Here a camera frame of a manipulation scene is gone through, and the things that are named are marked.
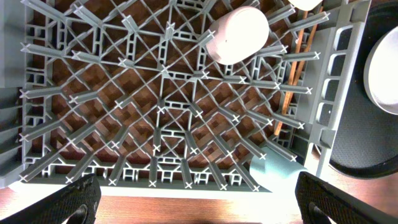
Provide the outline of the yellow bowl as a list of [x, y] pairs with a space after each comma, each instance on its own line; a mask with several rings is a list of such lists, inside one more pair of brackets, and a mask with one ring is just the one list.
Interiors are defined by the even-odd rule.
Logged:
[[311, 11], [317, 5], [322, 3], [323, 0], [288, 0], [288, 2], [300, 10]]

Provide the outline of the pink cup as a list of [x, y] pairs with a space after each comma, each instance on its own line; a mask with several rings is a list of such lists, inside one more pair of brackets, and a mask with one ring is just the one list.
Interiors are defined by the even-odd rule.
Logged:
[[214, 38], [206, 43], [208, 55], [222, 65], [232, 65], [262, 49], [270, 28], [262, 11], [243, 6], [214, 21], [210, 30]]

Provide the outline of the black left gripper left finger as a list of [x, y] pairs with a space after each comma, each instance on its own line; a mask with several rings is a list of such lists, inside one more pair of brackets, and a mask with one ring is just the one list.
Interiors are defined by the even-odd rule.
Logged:
[[94, 174], [86, 175], [1, 223], [94, 223], [101, 189]]

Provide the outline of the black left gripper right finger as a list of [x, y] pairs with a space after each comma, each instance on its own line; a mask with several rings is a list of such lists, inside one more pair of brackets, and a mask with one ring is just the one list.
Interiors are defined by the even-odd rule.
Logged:
[[396, 217], [308, 172], [299, 173], [295, 197], [304, 223], [397, 223]]

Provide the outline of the light blue cup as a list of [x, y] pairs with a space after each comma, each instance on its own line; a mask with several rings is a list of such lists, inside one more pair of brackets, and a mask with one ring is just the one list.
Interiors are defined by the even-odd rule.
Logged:
[[290, 161], [272, 149], [265, 147], [266, 156], [253, 156], [250, 162], [251, 177], [265, 189], [277, 194], [294, 194], [299, 173], [307, 169], [293, 160]]

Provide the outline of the grey plate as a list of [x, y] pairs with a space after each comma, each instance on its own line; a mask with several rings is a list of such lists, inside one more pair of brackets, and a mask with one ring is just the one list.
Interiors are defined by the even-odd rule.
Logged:
[[372, 47], [364, 66], [368, 98], [386, 113], [397, 114], [397, 28], [384, 34]]

